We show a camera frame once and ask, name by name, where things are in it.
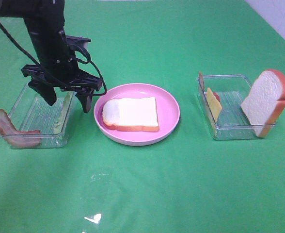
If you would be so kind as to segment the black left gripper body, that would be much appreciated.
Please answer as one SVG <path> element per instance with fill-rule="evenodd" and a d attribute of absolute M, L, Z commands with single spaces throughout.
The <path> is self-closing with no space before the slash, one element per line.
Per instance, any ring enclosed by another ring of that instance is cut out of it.
<path fill-rule="evenodd" d="M 102 78 L 81 70 L 78 63 L 91 63 L 87 44 L 91 39 L 82 36 L 31 36 L 38 65 L 26 65 L 22 74 L 37 82 L 61 88 L 90 88 L 99 91 Z"/>

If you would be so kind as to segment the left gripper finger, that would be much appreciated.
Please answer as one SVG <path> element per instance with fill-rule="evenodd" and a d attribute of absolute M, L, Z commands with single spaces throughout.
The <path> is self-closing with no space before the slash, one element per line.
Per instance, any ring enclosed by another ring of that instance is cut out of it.
<path fill-rule="evenodd" d="M 34 91 L 36 91 L 46 101 L 48 105 L 53 106 L 56 102 L 57 98 L 53 86 L 34 80 L 31 80 L 28 83 L 28 86 Z"/>
<path fill-rule="evenodd" d="M 84 113 L 88 113 L 92 107 L 93 88 L 79 88 L 76 97 L 80 101 Z"/>

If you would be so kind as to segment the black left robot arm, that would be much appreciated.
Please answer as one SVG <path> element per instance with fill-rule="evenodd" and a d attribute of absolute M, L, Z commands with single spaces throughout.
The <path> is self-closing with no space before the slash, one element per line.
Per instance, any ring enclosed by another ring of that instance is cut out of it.
<path fill-rule="evenodd" d="M 87 51 L 89 38 L 69 36 L 64 31 L 63 0 L 0 0 L 0 17 L 19 17 L 25 22 L 37 59 L 26 52 L 0 23 L 1 30 L 32 61 L 22 68 L 31 77 L 29 87 L 50 106 L 56 102 L 55 88 L 74 91 L 83 111 L 91 109 L 92 98 L 105 87 L 102 75 L 94 76 L 78 66 L 92 64 Z"/>

